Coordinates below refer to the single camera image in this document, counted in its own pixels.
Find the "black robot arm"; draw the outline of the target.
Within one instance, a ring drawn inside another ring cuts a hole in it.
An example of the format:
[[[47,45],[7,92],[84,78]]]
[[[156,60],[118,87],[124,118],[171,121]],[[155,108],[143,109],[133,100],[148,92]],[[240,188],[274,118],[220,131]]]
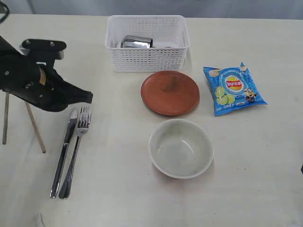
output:
[[[63,41],[27,39],[17,51],[0,39],[0,88],[4,92],[48,112],[60,112],[68,105],[92,103],[93,93],[65,81],[54,69],[63,58]]]

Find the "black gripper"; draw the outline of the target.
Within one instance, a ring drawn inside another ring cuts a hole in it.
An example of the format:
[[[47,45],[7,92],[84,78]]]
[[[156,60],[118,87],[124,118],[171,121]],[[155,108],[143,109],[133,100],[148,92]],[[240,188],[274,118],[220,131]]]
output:
[[[63,82],[56,70],[44,64],[21,64],[23,87],[21,99],[47,112],[60,112],[68,105],[76,103],[91,104],[93,93]]]

